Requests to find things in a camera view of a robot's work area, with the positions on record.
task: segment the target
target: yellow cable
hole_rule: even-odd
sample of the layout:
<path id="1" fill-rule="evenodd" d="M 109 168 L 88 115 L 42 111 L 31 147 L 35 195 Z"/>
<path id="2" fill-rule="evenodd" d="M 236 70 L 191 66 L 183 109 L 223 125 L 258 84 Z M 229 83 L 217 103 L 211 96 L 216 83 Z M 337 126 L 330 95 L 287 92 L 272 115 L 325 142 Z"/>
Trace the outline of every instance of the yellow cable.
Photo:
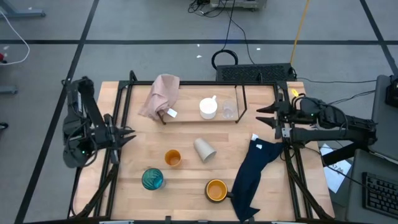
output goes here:
<path id="1" fill-rule="evenodd" d="M 304 18 L 305 18 L 305 15 L 306 15 L 306 13 L 307 13 L 307 9 L 308 9 L 308 5 L 309 5 L 309 4 L 310 4 L 310 0 L 307 0 L 307 3 L 305 3 L 305 9 L 304 9 L 304 12 L 303 12 L 303 16 L 301 17 L 300 26 L 298 27 L 296 39 L 294 40 L 292 56 L 290 56 L 290 64 L 291 64 L 291 65 L 293 65 L 293 58 L 294 58 L 294 53 L 296 52 L 297 40 L 298 40 L 299 37 L 300 37 L 301 27 L 303 26 Z"/>

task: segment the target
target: wooden table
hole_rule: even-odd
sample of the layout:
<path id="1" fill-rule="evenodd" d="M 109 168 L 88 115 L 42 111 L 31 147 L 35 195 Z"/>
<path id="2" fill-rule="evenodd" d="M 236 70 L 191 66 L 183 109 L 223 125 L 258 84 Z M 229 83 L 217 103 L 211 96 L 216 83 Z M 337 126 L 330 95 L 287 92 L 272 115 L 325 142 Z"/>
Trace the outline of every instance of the wooden table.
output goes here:
<path id="1" fill-rule="evenodd" d="M 296 89 L 304 92 L 303 83 L 288 83 L 289 93 Z M 98 98 L 102 114 L 112 114 L 118 82 L 103 82 Z M 207 88 L 231 88 L 230 86 L 206 86 Z M 180 88 L 201 88 L 204 86 L 182 85 Z M 236 214 L 229 199 L 214 204 L 204 195 L 206 183 L 211 179 L 222 179 L 231 190 L 238 169 L 248 151 L 252 133 L 269 142 L 276 142 L 274 130 L 255 119 L 267 116 L 256 110 L 269 106 L 275 100 L 270 86 L 246 86 L 248 110 L 241 121 L 205 123 L 169 123 L 163 125 L 138 115 L 149 93 L 149 85 L 132 88 L 127 125 L 136 130 L 137 137 L 123 147 L 118 182 L 111 218 L 133 220 L 164 220 L 171 215 L 173 220 L 236 221 Z M 119 119 L 123 105 L 119 110 Z M 203 164 L 193 148 L 196 138 L 206 139 L 217 155 Z M 316 142 L 307 147 L 318 149 Z M 182 165 L 170 168 L 164 162 L 164 154 L 178 149 L 182 154 Z M 334 216 L 323 166 L 319 155 L 302 149 L 302 160 L 309 191 L 325 211 Z M 98 153 L 94 164 L 83 169 L 76 192 L 75 210 L 79 212 L 98 188 L 105 150 Z M 167 179 L 162 190 L 146 190 L 141 184 L 144 171 L 150 167 L 160 169 Z M 301 216 L 305 217 L 302 194 L 297 188 Z M 104 194 L 101 214 L 104 214 L 108 192 Z M 256 221 L 294 220 L 288 174 L 284 161 L 277 158 L 261 172 L 261 182 L 251 203 L 260 208 Z"/>

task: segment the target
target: teal glass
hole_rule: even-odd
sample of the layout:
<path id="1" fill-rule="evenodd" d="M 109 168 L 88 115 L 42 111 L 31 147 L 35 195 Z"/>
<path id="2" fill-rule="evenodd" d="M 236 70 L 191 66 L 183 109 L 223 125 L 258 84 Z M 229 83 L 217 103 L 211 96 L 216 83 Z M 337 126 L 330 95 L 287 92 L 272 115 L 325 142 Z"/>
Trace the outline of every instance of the teal glass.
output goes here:
<path id="1" fill-rule="evenodd" d="M 157 190 L 165 185 L 162 172 L 155 168 L 147 169 L 142 175 L 141 181 L 142 185 L 148 190 Z"/>

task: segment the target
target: white paper cup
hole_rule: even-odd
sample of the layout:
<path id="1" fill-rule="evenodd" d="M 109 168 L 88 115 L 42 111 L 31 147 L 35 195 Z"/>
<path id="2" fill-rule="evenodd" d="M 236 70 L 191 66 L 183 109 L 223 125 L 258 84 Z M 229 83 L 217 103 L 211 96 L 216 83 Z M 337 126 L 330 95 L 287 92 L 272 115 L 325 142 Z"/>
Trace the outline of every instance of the white paper cup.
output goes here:
<path id="1" fill-rule="evenodd" d="M 212 98 L 204 98 L 199 103 L 200 116 L 203 119 L 213 119 L 217 112 L 216 96 Z"/>
<path id="2" fill-rule="evenodd" d="M 203 163 L 208 162 L 210 159 L 216 156 L 216 150 L 209 145 L 204 139 L 198 138 L 193 142 L 193 147 L 199 154 Z"/>

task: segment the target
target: dark blue cloth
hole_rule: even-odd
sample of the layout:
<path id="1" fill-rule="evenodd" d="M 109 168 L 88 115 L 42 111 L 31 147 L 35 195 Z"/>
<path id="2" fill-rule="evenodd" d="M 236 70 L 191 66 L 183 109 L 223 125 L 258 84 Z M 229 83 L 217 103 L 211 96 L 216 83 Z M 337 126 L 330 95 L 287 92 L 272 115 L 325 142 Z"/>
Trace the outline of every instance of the dark blue cloth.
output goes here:
<path id="1" fill-rule="evenodd" d="M 256 147 L 258 144 L 262 145 L 262 149 Z M 282 143 L 273 144 L 261 139 L 250 141 L 248 153 L 239 168 L 231 191 L 233 194 L 232 205 L 241 222 L 259 211 L 259 209 L 251 208 L 250 203 L 260 183 L 261 171 L 269 162 L 279 156 L 282 149 Z"/>

